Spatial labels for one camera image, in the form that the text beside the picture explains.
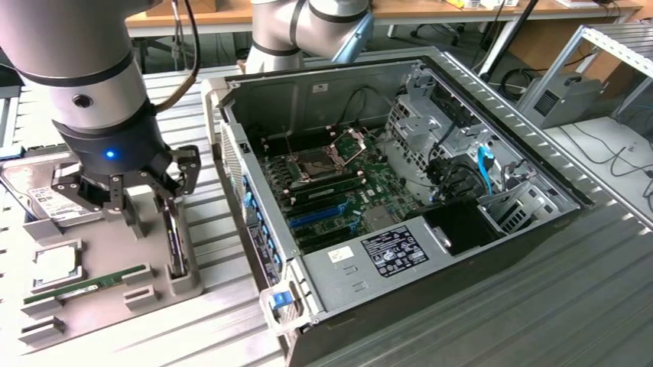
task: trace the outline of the blue latch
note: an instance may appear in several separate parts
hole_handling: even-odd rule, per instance
[[[493,194],[491,192],[491,180],[490,180],[490,174],[487,171],[490,170],[491,166],[494,165],[494,153],[491,152],[490,148],[487,147],[478,147],[478,170],[481,171],[481,176],[482,179],[486,181],[487,185],[487,193],[490,195]]]
[[[244,204],[246,208],[250,208],[250,206],[252,205],[252,199],[254,199],[252,193],[246,193],[244,199],[243,199],[243,204]]]
[[[288,304],[292,304],[292,295],[290,291],[272,294],[272,301],[270,303],[272,310],[278,310],[279,308],[286,307]]]

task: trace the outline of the green circuit board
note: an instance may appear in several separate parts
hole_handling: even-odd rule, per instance
[[[371,134],[354,136],[345,132],[334,147],[339,159],[334,158],[329,146],[260,159],[276,202],[305,253],[401,222],[421,206],[401,177],[379,159],[383,153],[374,146]],[[342,165],[338,160],[350,161]],[[338,214],[296,224],[329,210]]]

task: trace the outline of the pcie slot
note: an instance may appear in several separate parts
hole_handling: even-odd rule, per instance
[[[302,216],[299,218],[291,219],[290,227],[296,228],[299,226],[303,226],[303,225],[310,224],[313,222],[317,222],[319,220],[323,220],[323,219],[331,218],[334,216],[342,215],[342,213],[345,213],[345,210],[347,209],[347,204],[349,204],[349,202],[342,203],[339,205],[333,206],[331,208],[321,210],[319,212],[315,212],[315,213],[311,213],[311,214]]]

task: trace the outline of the label sticker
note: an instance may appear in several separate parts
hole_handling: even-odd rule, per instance
[[[91,213],[49,187],[31,189],[28,190],[28,194],[36,200],[43,211],[55,222],[75,219]]]
[[[351,258],[354,256],[354,252],[349,246],[341,247],[334,251],[329,251],[329,258],[331,262],[335,264],[338,261],[343,261],[346,258]]]
[[[378,273],[385,278],[429,260],[406,226],[363,239],[361,243]]]

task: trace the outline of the desk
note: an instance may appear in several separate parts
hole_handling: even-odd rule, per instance
[[[252,30],[250,0],[223,0],[223,2],[219,12],[196,15],[200,34]],[[522,0],[517,7],[503,8],[501,12],[499,21],[506,21],[507,23],[499,33],[494,47],[490,49],[490,55],[482,65],[481,73],[487,70],[491,61],[497,57],[526,4],[528,0]],[[620,0],[618,5],[621,16],[616,19],[616,23],[622,23],[642,6],[630,0]],[[377,0],[374,2],[374,23],[377,25],[390,25],[389,37],[393,37],[397,25],[493,21],[495,14],[494,10],[487,10],[483,7],[478,9],[458,9],[449,3],[437,0]],[[605,18],[605,15],[605,9],[601,7],[566,8],[556,0],[541,0],[529,19]],[[174,34],[172,16],[148,17],[144,13],[140,13],[131,16],[126,24],[131,37],[162,37]],[[184,25],[184,33],[190,34],[190,32],[190,26]],[[232,39],[226,46],[232,48]]]

